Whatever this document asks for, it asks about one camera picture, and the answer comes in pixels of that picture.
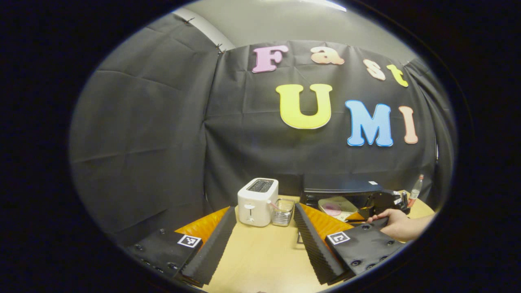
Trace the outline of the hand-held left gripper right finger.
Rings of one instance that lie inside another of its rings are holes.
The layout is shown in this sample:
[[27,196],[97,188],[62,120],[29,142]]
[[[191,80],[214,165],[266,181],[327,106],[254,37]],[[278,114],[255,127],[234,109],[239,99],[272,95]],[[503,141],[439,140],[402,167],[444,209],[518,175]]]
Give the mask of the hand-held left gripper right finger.
[[403,248],[402,242],[381,231],[387,219],[352,226],[296,203],[294,221],[320,284],[360,275]]

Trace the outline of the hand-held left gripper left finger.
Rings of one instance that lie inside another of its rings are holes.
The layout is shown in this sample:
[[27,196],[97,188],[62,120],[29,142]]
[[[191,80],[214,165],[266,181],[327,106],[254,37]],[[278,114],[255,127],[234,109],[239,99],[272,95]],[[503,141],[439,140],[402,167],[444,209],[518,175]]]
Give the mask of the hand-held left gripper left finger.
[[169,280],[208,285],[235,226],[236,211],[229,206],[176,230],[154,231],[125,251]]

